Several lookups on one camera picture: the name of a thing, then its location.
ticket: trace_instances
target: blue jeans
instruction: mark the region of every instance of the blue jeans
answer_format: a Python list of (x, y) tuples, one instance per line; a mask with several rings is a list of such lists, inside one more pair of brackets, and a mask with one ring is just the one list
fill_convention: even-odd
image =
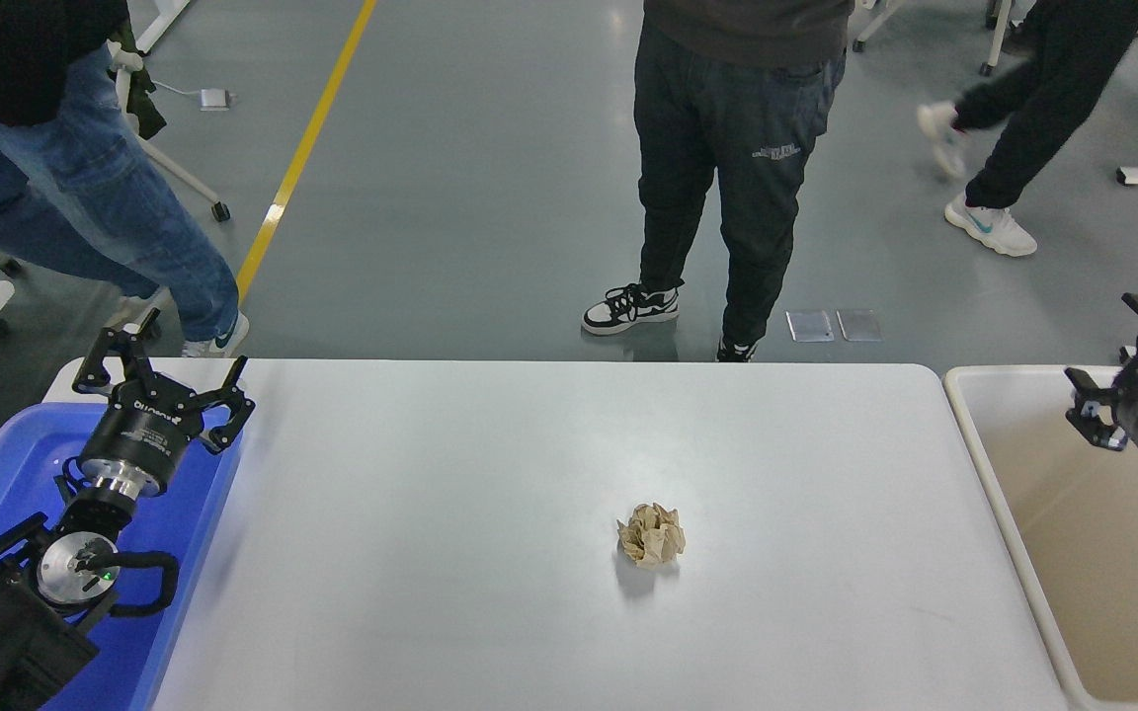
[(729, 256), (723, 338), (767, 333), (793, 255), (798, 189), (844, 73), (826, 63), (753, 68), (684, 49), (645, 22), (635, 59), (635, 126), (646, 291), (683, 283), (706, 192), (718, 171), (723, 241)]
[(184, 339), (212, 339), (236, 323), (236, 279), (139, 147), (107, 68), (101, 47), (68, 67), (53, 121), (0, 124), (0, 250), (124, 296), (170, 288)]

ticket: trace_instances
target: brown paper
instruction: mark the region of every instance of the brown paper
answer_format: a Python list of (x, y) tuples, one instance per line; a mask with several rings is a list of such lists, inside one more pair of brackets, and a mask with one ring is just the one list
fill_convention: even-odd
[(649, 571), (674, 561), (685, 543), (677, 509), (667, 512), (660, 504), (636, 505), (628, 523), (618, 521), (618, 539), (632, 561)]

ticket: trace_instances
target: blue bin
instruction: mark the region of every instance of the blue bin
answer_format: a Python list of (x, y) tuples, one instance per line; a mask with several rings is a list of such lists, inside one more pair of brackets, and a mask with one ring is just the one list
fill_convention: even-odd
[[(19, 411), (0, 430), (0, 535), (32, 513), (53, 527), (64, 502), (51, 480), (77, 455), (104, 414), (101, 404), (43, 404)], [(90, 640), (99, 655), (44, 706), (46, 711), (146, 711), (160, 685), (170, 653), (196, 587), (208, 541), (226, 503), (239, 463), (240, 440), (221, 455), (193, 443), (166, 495), (141, 498), (117, 548), (164, 551), (178, 557), (178, 590), (167, 610), (151, 618), (104, 618)], [(158, 571), (123, 571), (121, 603), (149, 603)]]

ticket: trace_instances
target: white container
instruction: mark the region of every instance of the white container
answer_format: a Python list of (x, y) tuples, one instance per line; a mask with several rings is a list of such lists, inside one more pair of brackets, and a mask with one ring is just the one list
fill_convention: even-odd
[(1066, 422), (1062, 365), (954, 369), (945, 387), (1062, 687), (1138, 711), (1138, 449), (1097, 449)]

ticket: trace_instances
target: gray floor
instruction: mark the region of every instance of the gray floor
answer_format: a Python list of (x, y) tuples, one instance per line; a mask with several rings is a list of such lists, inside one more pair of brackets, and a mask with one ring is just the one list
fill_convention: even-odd
[[(135, 5), (137, 18), (142, 3)], [(195, 0), (148, 59), (226, 113), (158, 91), (154, 143), (234, 220), (180, 197), (236, 268), (288, 170), (360, 3)], [(912, 3), (850, 55), (802, 192), (798, 243), (762, 362), (1115, 362), (1137, 321), (1138, 41), (1097, 113), (1014, 209), (1039, 253), (1007, 259), (948, 226), (918, 102), (980, 81), (983, 5)], [(852, 32), (871, 13), (858, 10)], [(726, 288), (710, 199), (682, 316), (616, 338), (583, 309), (635, 279), (641, 247), (632, 63), (637, 0), (398, 0), (377, 6), (244, 307), (266, 358), (709, 361)], [(1004, 66), (1013, 63), (1004, 59)], [(983, 157), (993, 131), (976, 135)], [(82, 356), (112, 289), (28, 268), (3, 315), (0, 424)], [(783, 311), (874, 309), (882, 342), (794, 342)], [(176, 352), (176, 323), (154, 344)], [(250, 392), (256, 399), (257, 394)]]

